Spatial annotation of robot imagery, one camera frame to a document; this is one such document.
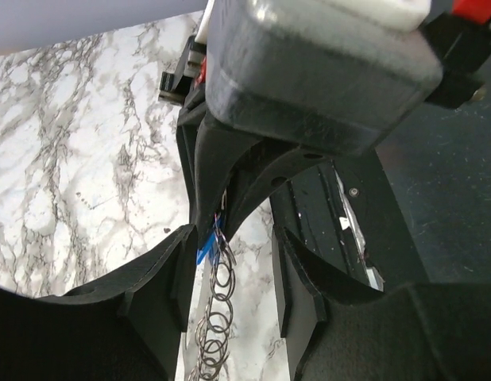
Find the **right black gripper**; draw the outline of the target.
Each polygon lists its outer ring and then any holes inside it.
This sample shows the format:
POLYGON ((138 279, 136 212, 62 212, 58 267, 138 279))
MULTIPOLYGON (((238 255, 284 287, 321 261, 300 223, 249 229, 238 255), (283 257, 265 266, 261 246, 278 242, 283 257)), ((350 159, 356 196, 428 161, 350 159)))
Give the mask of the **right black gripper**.
POLYGON ((228 184, 225 236, 230 239, 281 185, 330 158, 300 145, 259 144, 263 137, 213 118, 206 103, 206 57, 207 46, 189 36, 175 71, 164 71, 159 86, 160 100, 181 107, 176 144, 199 242, 207 240, 228 184))

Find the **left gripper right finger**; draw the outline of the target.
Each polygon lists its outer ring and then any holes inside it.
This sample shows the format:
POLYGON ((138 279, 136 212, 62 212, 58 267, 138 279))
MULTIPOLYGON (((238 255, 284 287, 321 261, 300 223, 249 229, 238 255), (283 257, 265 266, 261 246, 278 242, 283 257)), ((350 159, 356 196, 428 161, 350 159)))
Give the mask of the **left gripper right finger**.
POLYGON ((491 284, 380 292, 280 226, 273 270, 290 379, 491 380, 491 284))

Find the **blue tagged key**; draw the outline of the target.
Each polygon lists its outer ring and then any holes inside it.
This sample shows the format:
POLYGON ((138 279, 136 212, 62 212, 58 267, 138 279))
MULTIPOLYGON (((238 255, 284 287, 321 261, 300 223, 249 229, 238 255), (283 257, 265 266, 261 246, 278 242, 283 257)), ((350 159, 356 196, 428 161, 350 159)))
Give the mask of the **blue tagged key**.
POLYGON ((198 250, 196 255, 196 264, 200 265, 205 260, 208 260, 210 264, 213 264, 217 252, 218 252, 218 238, 216 232, 213 232, 208 237, 203 247, 198 250))

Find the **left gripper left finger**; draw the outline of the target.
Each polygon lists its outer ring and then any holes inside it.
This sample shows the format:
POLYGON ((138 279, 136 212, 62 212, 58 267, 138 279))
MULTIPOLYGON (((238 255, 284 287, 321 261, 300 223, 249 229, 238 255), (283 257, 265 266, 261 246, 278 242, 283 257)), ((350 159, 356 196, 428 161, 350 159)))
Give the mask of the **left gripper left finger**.
POLYGON ((197 232, 61 296, 0 287, 0 380, 172 380, 188 327, 197 232))

